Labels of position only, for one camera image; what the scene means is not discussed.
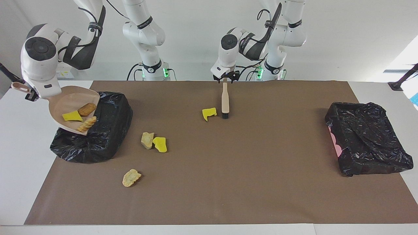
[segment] brown paper sheet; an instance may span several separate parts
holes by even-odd
[[[236,82],[221,118],[216,82],[94,82],[134,111],[104,163],[56,159],[27,225],[418,223],[400,174],[341,175],[324,116],[357,102],[347,82]],[[205,122],[201,110],[216,107]],[[146,150],[142,132],[167,138]],[[122,185],[130,169],[143,174]]]

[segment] white table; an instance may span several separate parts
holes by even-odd
[[[60,81],[61,86],[89,88],[92,81]],[[418,111],[402,92],[386,83],[350,82],[359,102],[383,106],[407,153],[418,156]],[[23,226],[25,219],[54,162],[49,150],[57,127],[48,113],[48,102],[24,100],[24,94],[9,90],[0,100],[0,234],[298,234],[381,235],[416,234],[418,224],[407,225],[65,225]],[[418,169],[401,173],[418,201]]]

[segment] black bag-covered bin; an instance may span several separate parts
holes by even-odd
[[[388,174],[413,168],[386,111],[374,103],[333,103],[325,121],[341,147],[338,163],[347,176]]]
[[[58,157],[71,162],[96,163],[111,159],[125,138],[132,120],[132,108],[124,94],[99,92],[94,115],[97,122],[87,135],[59,128],[50,146]]]

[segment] pink dustpan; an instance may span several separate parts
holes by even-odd
[[[19,82],[12,83],[12,88],[24,93],[30,93],[30,88]],[[61,88],[60,94],[46,99],[49,101],[49,113],[59,127],[76,134],[87,135],[88,131],[77,131],[77,128],[81,126],[82,122],[64,121],[62,115],[78,110],[87,103],[93,103],[97,106],[100,99],[100,95],[97,92],[83,87],[67,86]],[[83,120],[85,121],[93,116],[94,111],[87,117],[83,117]]]

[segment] twisted snack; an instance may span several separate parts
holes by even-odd
[[[96,121],[97,121],[96,116],[87,119],[79,128],[77,128],[77,131],[79,132],[88,131],[96,123]]]

